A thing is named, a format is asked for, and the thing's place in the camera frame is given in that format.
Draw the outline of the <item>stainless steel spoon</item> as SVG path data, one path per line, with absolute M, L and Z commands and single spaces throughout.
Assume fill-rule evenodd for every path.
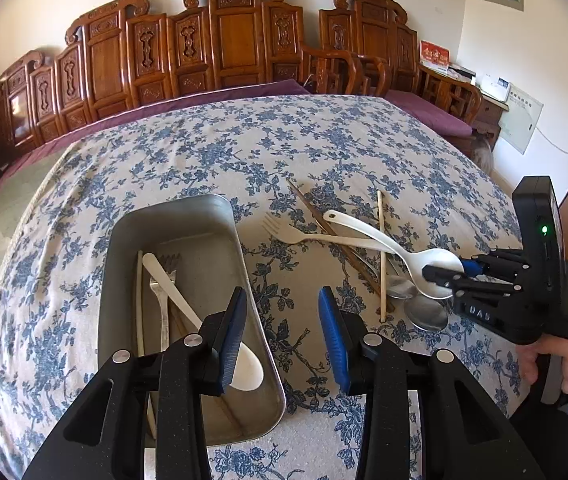
M 354 254 L 356 258 L 372 272 L 374 278 L 377 278 L 380 284 L 380 265 L 373 266 L 368 263 L 365 258 Z M 418 291 L 418 294 L 408 300 L 399 300 L 402 303 L 403 312 L 409 321 L 419 330 L 426 332 L 440 332 L 448 325 L 448 312 L 444 305 L 437 300 L 433 300 L 424 296 Z

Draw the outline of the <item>carved wooden bench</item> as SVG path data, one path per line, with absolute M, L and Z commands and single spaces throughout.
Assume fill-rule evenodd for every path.
M 183 0 L 176 15 L 114 0 L 79 16 L 54 58 L 31 50 L 0 76 L 0 162 L 134 108 L 310 73 L 299 6 Z

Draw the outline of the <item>cream plastic fork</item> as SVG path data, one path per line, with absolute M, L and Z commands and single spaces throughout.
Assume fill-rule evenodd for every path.
M 384 250 L 384 252 L 392 254 L 391 249 L 376 240 L 330 234 L 309 234 L 290 226 L 282 219 L 272 216 L 272 214 L 266 214 L 263 217 L 262 226 L 270 235 L 286 244 L 299 244 L 305 240 L 315 240 L 316 242 L 374 250 L 374 252 L 382 252 Z

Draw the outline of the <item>grey metal utensil tray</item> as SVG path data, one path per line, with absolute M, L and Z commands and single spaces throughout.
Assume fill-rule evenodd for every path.
M 157 258 L 180 255 L 176 286 L 200 318 L 224 309 L 235 287 L 250 287 L 233 208 L 226 198 L 188 197 L 125 214 L 115 224 L 105 259 L 98 322 L 100 363 L 120 349 L 138 355 L 134 289 L 139 250 Z M 142 282 L 145 354 L 151 354 L 159 351 L 159 308 L 150 290 L 150 274 L 144 269 Z M 220 398 L 203 398 L 210 445 L 260 438 L 285 412 L 284 388 L 252 298 L 247 300 L 243 341 L 260 359 L 263 382 L 254 391 L 228 388 Z

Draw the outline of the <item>stainless steel fork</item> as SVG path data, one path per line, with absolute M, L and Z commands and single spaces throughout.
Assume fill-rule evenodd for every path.
M 158 262 L 166 271 L 168 278 L 176 282 L 177 267 L 180 255 L 163 255 Z M 165 351 L 170 345 L 169 297 L 162 286 L 154 278 L 150 278 L 150 290 L 156 296 L 160 317 L 160 344 L 159 350 Z

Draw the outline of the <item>white plastic soup spoon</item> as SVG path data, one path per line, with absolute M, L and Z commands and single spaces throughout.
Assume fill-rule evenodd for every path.
M 150 274 L 150 277 L 158 281 L 159 285 L 167 293 L 169 297 L 169 315 L 170 304 L 173 304 L 182 316 L 199 330 L 200 326 L 202 326 L 202 320 L 188 304 L 180 290 L 177 289 L 176 283 L 170 281 L 166 271 L 158 262 L 158 258 L 151 252 L 146 252 L 142 255 L 142 263 L 143 268 Z M 264 371 L 260 359 L 258 359 L 255 352 L 242 342 L 240 350 L 238 350 L 231 386 L 240 391 L 254 391 L 261 386 L 263 378 Z

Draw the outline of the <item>blue floral tablecloth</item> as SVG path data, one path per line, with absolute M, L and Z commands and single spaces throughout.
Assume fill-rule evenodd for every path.
M 285 245 L 269 214 L 305 232 L 315 211 L 368 223 L 407 250 L 462 257 L 517 247 L 510 198 L 470 160 L 397 107 L 364 96 L 275 96 L 147 117 L 72 144 L 39 185 L 0 271 L 0 471 L 17 479 L 98 368 L 98 309 L 110 233 L 127 212 L 214 193 L 231 204 L 252 293 L 281 374 L 282 422 L 212 448 L 218 479 L 350 479 L 363 403 L 339 392 L 318 319 L 319 289 L 398 346 L 447 347 L 502 412 L 524 392 L 514 348 L 452 316 L 424 333 L 378 301 L 340 252 Z

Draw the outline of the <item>purple seat cushion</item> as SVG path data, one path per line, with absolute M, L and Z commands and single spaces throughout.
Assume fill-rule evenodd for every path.
M 472 128 L 466 122 L 450 115 L 414 93 L 389 90 L 385 99 L 434 130 L 440 136 L 467 138 L 472 135 Z

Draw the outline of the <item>wooden side table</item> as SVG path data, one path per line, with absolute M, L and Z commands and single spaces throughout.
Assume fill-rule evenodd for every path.
M 482 136 L 488 141 L 490 148 L 494 148 L 494 144 L 499 139 L 500 120 L 502 114 L 507 111 L 508 106 L 505 103 L 482 94 L 479 112 L 470 125 L 476 136 Z

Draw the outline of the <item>white wall panel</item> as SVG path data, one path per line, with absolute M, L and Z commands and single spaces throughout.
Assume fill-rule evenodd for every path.
M 543 104 L 512 84 L 506 105 L 508 111 L 502 113 L 499 122 L 500 138 L 523 155 L 537 128 Z

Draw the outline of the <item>small steel spoon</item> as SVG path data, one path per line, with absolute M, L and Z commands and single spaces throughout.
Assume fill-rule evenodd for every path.
M 390 271 L 386 274 L 387 295 L 392 299 L 408 300 L 418 294 L 418 289 L 413 282 L 406 278 L 394 263 L 390 255 L 386 255 L 386 262 L 390 265 Z

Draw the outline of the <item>red paper box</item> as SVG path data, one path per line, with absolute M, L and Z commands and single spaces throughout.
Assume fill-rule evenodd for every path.
M 421 63 L 445 70 L 450 65 L 450 51 L 430 41 L 420 41 Z

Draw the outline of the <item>cream long plastic spoon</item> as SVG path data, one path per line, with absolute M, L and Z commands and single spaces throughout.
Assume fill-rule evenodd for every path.
M 446 269 L 462 270 L 462 261 L 453 252 L 442 248 L 408 252 L 393 238 L 380 232 L 379 229 L 373 228 L 369 224 L 337 210 L 330 209 L 325 211 L 323 219 L 327 222 L 353 229 L 391 249 L 392 253 L 399 256 L 406 265 L 414 285 L 424 296 L 433 300 L 444 300 L 453 296 L 450 288 L 428 282 L 423 278 L 422 274 L 422 270 L 426 266 L 443 266 Z

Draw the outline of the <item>light bamboo chopstick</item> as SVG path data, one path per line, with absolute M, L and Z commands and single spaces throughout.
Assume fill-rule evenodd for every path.
M 376 191 L 378 229 L 384 232 L 384 197 L 381 190 Z M 387 259 L 384 250 L 380 252 L 380 322 L 385 323 L 387 318 Z
M 143 327 L 143 263 L 142 252 L 139 250 L 136 255 L 135 267 L 135 289 L 134 289 L 134 306 L 135 306 L 135 342 L 138 349 L 138 356 L 145 356 L 144 344 L 144 327 Z M 153 408 L 152 398 L 146 399 L 146 422 L 148 433 L 153 440 L 157 439 L 156 416 Z

